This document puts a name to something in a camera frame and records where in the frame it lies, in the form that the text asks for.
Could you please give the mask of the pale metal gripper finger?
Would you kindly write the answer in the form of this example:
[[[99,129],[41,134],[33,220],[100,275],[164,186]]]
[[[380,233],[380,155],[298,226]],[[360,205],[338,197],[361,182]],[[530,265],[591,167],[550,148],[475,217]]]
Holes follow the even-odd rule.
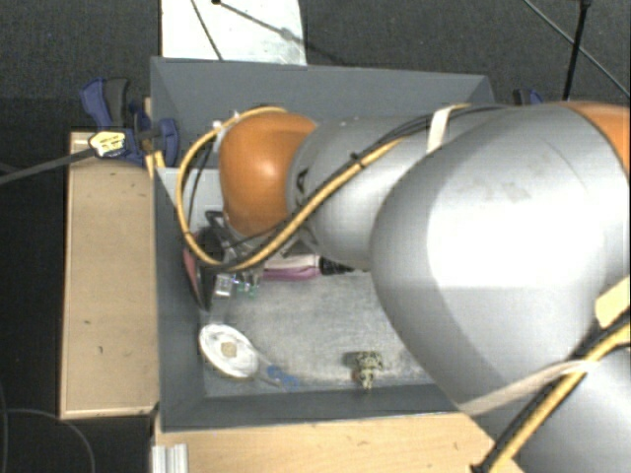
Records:
[[[210,300],[210,322],[224,323],[228,315],[233,291],[231,274],[217,274],[214,277]]]

